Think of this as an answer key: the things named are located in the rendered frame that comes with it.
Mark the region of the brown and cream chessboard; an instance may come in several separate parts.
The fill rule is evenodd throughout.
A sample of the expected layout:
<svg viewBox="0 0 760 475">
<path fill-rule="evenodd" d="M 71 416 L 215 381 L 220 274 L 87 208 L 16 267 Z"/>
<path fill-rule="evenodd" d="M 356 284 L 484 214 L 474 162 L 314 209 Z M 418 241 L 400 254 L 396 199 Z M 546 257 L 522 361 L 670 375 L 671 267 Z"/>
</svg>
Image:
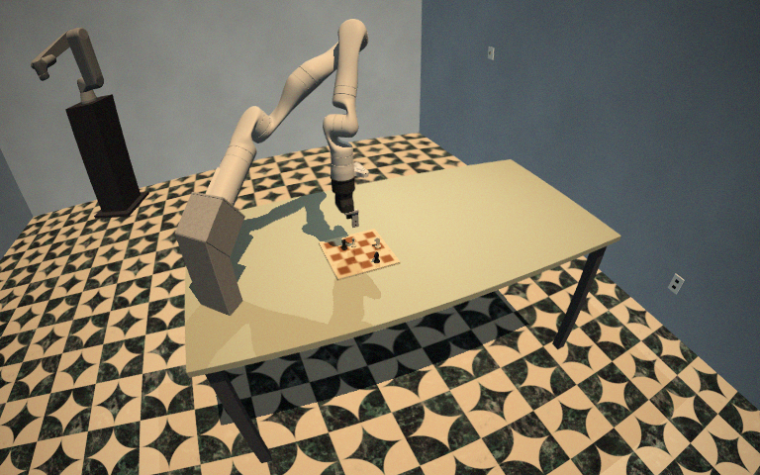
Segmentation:
<svg viewBox="0 0 760 475">
<path fill-rule="evenodd" d="M 380 235 L 375 229 L 319 242 L 319 245 L 329 262 L 332 271 L 341 280 L 373 270 L 381 269 L 400 263 L 400 260 L 380 237 L 380 248 L 374 241 Z M 352 247 L 355 238 L 356 247 Z M 342 240 L 346 240 L 346 250 L 342 250 Z M 374 263 L 374 254 L 379 252 L 379 263 Z"/>
</svg>

